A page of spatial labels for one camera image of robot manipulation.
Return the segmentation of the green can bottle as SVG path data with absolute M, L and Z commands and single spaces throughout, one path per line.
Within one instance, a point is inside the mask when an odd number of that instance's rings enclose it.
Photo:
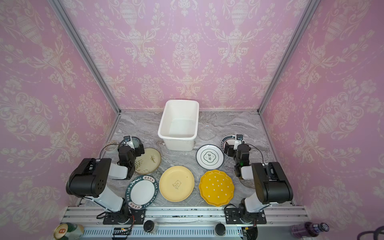
M 54 231 L 55 240 L 79 240 L 85 232 L 82 225 L 63 223 Z

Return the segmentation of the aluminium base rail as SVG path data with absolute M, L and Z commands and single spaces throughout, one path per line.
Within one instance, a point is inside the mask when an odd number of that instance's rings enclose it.
M 230 215 L 233 207 L 148 207 L 134 211 L 134 225 L 104 225 L 97 215 L 104 212 L 99 207 L 69 207 L 62 223 L 82 225 L 84 240 L 245 240 L 246 228 L 258 230 L 260 240 L 291 240 L 291 226 L 309 221 L 304 207 L 283 205 L 264 210 L 265 224 L 243 223 Z M 146 221 L 152 220 L 156 227 L 153 233 L 143 229 Z M 226 227 L 225 236 L 215 235 L 215 225 Z

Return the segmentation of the green rim white plate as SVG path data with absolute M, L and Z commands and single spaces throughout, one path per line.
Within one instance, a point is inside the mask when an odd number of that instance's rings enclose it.
M 159 184 L 156 179 L 149 175 L 141 175 L 130 182 L 125 198 L 131 209 L 143 210 L 156 200 L 158 192 Z

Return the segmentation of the cream plate bamboo pattern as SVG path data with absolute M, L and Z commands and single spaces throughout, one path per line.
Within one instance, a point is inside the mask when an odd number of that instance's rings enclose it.
M 161 164 L 161 154 L 153 148 L 146 148 L 145 153 L 135 160 L 135 171 L 138 174 L 145 175 L 154 172 Z

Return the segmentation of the yellow polka dot plate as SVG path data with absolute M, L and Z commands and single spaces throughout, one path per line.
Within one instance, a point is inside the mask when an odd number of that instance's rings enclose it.
M 225 172 L 212 170 L 200 178 L 199 190 L 207 204 L 221 207 L 229 204 L 233 199 L 235 186 Z

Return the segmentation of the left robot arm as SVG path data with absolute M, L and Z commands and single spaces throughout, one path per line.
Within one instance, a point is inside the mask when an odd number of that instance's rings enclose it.
M 85 158 L 70 175 L 66 191 L 68 195 L 90 200 L 104 208 L 97 215 L 104 225 L 134 225 L 132 214 L 124 198 L 115 194 L 107 180 L 130 180 L 135 173 L 135 161 L 145 153 L 142 141 L 137 137 L 125 136 L 118 144 L 119 160 L 116 164 L 110 158 Z

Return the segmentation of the teal patterned small plate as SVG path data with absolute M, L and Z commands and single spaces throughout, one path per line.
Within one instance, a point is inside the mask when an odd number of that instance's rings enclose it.
M 138 149 L 138 148 L 141 147 L 141 145 L 142 145 L 142 141 L 141 141 L 139 138 L 137 138 L 137 137 L 131 137 L 131 139 L 132 139 L 132 142 L 133 142 L 133 145 L 134 145 L 134 148 L 135 148 L 135 149 Z

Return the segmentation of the small green rim plate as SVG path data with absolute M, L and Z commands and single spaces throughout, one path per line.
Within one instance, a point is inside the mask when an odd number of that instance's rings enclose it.
M 236 135 L 225 136 L 221 140 L 220 148 L 225 155 L 228 154 L 229 148 L 234 147 L 235 141 L 236 141 Z

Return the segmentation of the black knob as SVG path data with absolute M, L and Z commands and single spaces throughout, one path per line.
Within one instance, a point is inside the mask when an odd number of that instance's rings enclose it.
M 222 223 L 218 223 L 218 224 L 216 224 L 216 225 L 215 225 L 215 229 L 214 229 L 214 231 L 215 231 L 215 235 L 216 235 L 216 236 L 220 236 L 220 237 L 222 237 L 222 236 L 225 236 L 225 235 L 226 235 L 226 227 L 225 227 L 225 225 L 222 224 Z
M 155 231 L 156 224 L 152 220 L 148 220 L 144 223 L 143 229 L 147 233 L 153 233 Z

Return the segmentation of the white plastic bin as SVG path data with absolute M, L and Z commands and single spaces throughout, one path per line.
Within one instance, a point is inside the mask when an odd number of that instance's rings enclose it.
M 198 133 L 200 105 L 192 100 L 169 100 L 166 102 L 158 136 L 168 150 L 192 151 Z

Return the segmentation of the pale yellow bear plate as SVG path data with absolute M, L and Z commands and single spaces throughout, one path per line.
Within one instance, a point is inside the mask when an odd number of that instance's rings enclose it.
M 194 187 L 194 175 L 184 166 L 168 168 L 159 181 L 162 196 L 170 202 L 181 202 L 187 199 L 193 192 Z

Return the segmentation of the white plate black pattern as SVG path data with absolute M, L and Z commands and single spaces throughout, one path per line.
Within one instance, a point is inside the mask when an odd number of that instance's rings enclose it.
M 196 160 L 202 168 L 216 170 L 224 163 L 224 154 L 219 147 L 208 144 L 198 149 Z

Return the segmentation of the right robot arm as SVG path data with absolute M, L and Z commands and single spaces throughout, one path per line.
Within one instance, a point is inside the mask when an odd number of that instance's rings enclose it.
M 250 151 L 257 149 L 243 140 L 243 135 L 226 136 L 221 141 L 224 154 L 235 161 L 235 176 L 252 180 L 255 192 L 241 200 L 238 216 L 243 223 L 265 224 L 264 209 L 293 200 L 294 193 L 280 163 L 251 163 Z

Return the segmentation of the right black knob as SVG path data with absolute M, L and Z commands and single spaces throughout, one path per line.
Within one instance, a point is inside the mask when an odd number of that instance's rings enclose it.
M 225 227 L 225 225 L 222 224 L 222 223 L 218 223 L 218 224 L 216 224 L 216 225 L 215 225 L 215 229 L 214 229 L 214 231 L 215 231 L 215 235 L 216 235 L 216 236 L 220 236 L 220 237 L 222 237 L 222 236 L 225 236 L 225 235 L 226 235 L 226 227 Z

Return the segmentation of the left black knob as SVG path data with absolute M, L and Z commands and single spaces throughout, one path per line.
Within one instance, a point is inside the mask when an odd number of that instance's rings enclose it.
M 148 220 L 144 223 L 143 229 L 147 233 L 153 233 L 155 231 L 156 224 L 152 220 Z

